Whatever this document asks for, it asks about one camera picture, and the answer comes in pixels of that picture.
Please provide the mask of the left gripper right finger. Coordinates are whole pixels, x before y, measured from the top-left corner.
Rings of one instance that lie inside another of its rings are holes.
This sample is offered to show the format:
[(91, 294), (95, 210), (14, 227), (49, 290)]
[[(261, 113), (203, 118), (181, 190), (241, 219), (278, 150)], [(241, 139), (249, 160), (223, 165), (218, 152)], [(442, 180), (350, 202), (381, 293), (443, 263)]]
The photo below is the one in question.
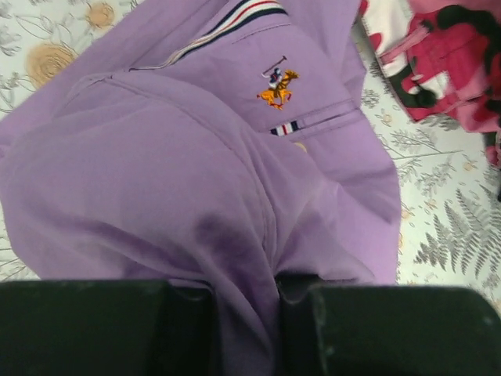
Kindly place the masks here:
[(500, 318), (463, 287), (369, 287), (280, 277), (289, 375), (497, 375)]

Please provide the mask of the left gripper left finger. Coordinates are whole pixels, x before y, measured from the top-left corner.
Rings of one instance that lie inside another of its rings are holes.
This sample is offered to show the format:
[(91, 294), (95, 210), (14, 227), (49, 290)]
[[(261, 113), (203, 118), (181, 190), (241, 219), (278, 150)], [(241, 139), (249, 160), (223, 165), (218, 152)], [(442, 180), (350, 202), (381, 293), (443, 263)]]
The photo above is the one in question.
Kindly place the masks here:
[(4, 375), (209, 375), (213, 304), (160, 281), (1, 286)]

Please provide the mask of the purple polo shirt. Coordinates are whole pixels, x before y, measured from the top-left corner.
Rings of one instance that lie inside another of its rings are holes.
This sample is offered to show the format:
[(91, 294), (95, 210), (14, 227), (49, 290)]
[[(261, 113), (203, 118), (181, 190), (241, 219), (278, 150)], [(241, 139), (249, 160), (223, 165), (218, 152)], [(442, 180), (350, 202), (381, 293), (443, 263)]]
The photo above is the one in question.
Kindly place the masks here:
[(221, 372), (276, 373), (279, 275), (395, 281), (359, 6), (143, 2), (2, 121), (14, 253), (43, 279), (210, 286)]

